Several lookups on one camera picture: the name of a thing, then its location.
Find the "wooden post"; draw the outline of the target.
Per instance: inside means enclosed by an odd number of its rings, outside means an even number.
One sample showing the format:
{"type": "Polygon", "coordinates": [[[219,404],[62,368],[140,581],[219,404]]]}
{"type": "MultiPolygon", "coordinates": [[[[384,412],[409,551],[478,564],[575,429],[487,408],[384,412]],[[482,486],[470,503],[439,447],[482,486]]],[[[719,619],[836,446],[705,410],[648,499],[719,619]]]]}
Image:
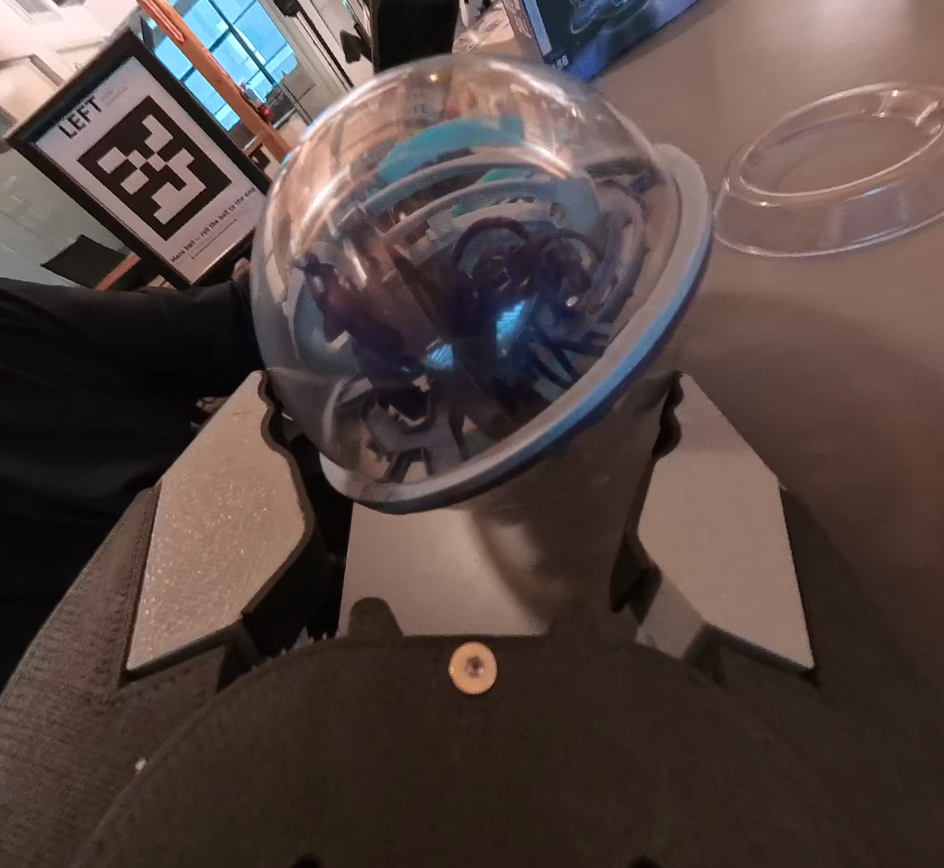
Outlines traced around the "wooden post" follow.
{"type": "Polygon", "coordinates": [[[207,47],[198,39],[183,17],[168,0],[135,0],[139,6],[172,39],[215,92],[238,115],[247,129],[273,156],[282,162],[290,147],[281,134],[242,95],[242,89],[222,68],[207,47]]]}

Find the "black framed instruction sign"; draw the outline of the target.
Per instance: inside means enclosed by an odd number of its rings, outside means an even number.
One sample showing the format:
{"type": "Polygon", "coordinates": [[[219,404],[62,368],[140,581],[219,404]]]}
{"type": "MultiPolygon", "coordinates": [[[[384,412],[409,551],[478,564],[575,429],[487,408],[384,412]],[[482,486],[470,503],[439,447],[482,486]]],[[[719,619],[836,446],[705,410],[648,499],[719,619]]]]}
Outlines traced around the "black framed instruction sign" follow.
{"type": "Polygon", "coordinates": [[[174,287],[252,249],[270,180],[129,29],[5,141],[174,287]]]}

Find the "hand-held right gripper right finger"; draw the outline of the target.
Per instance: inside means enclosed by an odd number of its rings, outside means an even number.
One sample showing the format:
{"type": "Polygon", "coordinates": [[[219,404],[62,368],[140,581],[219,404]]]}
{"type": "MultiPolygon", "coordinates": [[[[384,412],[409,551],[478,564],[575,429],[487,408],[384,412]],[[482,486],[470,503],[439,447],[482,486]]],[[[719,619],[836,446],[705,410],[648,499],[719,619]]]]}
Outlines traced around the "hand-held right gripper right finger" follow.
{"type": "Polygon", "coordinates": [[[634,594],[633,642],[697,663],[716,646],[813,670],[780,482],[687,374],[654,462],[634,539],[649,584],[634,594]]]}

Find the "large glass window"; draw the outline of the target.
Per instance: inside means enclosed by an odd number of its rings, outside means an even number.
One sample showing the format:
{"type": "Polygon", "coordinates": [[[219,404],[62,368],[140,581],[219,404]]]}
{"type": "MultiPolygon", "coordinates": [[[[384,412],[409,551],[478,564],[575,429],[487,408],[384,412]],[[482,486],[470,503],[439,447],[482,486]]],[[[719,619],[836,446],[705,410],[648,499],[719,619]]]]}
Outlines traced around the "large glass window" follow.
{"type": "MultiPolygon", "coordinates": [[[[268,110],[275,127],[291,119],[311,119],[286,83],[298,67],[295,51],[259,0],[168,1],[232,80],[268,110]]],[[[230,138],[247,145],[250,132],[237,113],[158,27],[156,19],[145,16],[138,34],[230,138]]]]}

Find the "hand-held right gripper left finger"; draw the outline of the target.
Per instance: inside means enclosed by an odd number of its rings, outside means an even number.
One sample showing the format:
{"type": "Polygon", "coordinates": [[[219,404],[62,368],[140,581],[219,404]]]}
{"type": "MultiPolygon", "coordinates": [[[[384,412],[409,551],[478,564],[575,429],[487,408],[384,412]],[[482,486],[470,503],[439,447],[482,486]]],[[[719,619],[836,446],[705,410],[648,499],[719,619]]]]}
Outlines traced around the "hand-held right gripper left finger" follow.
{"type": "Polygon", "coordinates": [[[124,668],[132,677],[218,646],[254,666],[337,626],[338,544],[316,456],[285,441],[266,375],[251,373],[159,483],[124,668]]]}

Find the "person's left forearm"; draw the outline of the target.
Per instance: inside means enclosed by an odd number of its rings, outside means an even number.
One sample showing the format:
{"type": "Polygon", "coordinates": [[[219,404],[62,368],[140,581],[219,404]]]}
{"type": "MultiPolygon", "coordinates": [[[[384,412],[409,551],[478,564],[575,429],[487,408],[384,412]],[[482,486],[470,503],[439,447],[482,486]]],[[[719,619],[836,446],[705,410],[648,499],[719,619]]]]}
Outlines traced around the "person's left forearm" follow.
{"type": "Polygon", "coordinates": [[[95,291],[2,279],[1,500],[116,516],[264,362],[247,286],[95,291]]]}

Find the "clear plastic maze ball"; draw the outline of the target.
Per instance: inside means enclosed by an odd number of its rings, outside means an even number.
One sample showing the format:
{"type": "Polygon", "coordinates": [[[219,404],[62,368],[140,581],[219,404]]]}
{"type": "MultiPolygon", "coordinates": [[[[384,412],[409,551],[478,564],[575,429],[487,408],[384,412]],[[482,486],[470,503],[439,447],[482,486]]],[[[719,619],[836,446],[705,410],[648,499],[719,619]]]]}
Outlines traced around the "clear plastic maze ball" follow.
{"type": "Polygon", "coordinates": [[[475,54],[375,76],[305,131],[252,255],[277,399],[369,508],[442,508],[602,421],[702,280],[702,171],[572,77],[475,54]]]}

